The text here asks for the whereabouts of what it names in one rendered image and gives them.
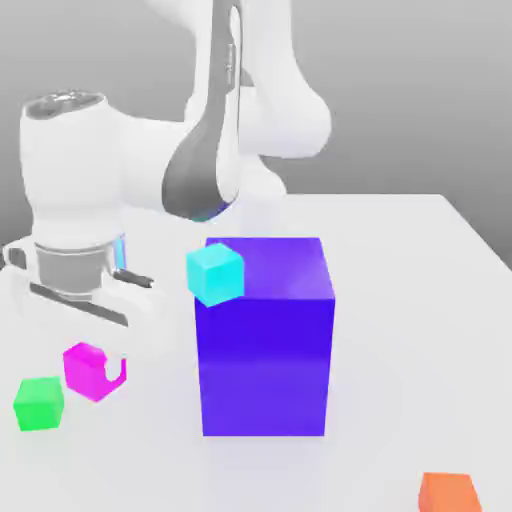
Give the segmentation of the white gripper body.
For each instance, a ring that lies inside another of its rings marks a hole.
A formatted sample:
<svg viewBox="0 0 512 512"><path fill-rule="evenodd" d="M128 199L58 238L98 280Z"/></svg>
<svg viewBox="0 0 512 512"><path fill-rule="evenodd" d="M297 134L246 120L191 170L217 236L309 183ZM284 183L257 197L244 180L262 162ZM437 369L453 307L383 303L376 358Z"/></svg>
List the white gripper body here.
<svg viewBox="0 0 512 512"><path fill-rule="evenodd" d="M20 269L8 270L9 291L21 318L50 339L80 341L112 354L150 351L159 320L158 297L110 277L86 294L57 292Z"/></svg>

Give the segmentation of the small magenta cube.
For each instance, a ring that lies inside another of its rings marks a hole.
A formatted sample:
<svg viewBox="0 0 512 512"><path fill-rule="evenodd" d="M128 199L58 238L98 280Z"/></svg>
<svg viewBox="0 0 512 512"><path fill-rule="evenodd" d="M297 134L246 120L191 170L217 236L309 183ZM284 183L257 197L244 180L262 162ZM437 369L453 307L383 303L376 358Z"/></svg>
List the small magenta cube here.
<svg viewBox="0 0 512 512"><path fill-rule="evenodd" d="M85 398L99 402L118 389L127 379L126 358L120 362L120 374L109 380L107 357L100 348L79 342L63 353L66 385Z"/></svg>

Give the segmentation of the small green cube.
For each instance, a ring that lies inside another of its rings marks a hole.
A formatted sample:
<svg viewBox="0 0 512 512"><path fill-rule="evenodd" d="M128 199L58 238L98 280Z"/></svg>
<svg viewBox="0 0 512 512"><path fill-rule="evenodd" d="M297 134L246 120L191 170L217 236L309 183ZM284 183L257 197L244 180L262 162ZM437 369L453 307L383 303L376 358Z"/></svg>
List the small green cube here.
<svg viewBox="0 0 512 512"><path fill-rule="evenodd" d="M58 428L64 410L60 378L54 376L23 379L13 408L21 431Z"/></svg>

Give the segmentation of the small cyan cube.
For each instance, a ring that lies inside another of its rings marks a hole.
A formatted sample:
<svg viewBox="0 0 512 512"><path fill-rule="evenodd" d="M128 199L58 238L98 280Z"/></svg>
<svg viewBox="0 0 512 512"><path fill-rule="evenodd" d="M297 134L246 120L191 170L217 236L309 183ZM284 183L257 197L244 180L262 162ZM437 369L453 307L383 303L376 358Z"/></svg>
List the small cyan cube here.
<svg viewBox="0 0 512 512"><path fill-rule="evenodd" d="M186 255L188 290L204 306L212 307L245 294L245 263L223 243L214 243Z"/></svg>

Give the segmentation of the small orange cube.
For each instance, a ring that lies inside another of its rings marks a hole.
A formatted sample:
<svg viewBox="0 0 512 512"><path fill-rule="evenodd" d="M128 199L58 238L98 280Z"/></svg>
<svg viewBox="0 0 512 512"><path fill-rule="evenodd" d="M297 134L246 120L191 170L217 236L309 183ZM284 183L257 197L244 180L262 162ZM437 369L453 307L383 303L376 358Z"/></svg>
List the small orange cube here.
<svg viewBox="0 0 512 512"><path fill-rule="evenodd" d="M467 474L425 472L418 495L419 512L483 512Z"/></svg>

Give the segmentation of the large purple box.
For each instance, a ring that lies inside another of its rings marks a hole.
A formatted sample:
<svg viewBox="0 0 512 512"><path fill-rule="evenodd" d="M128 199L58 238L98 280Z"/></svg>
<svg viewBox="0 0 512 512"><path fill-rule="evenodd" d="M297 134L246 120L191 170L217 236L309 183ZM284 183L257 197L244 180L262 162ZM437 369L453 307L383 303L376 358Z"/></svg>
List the large purple box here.
<svg viewBox="0 0 512 512"><path fill-rule="evenodd" d="M317 238L223 237L245 294L195 305L206 436L321 436L335 292Z"/></svg>

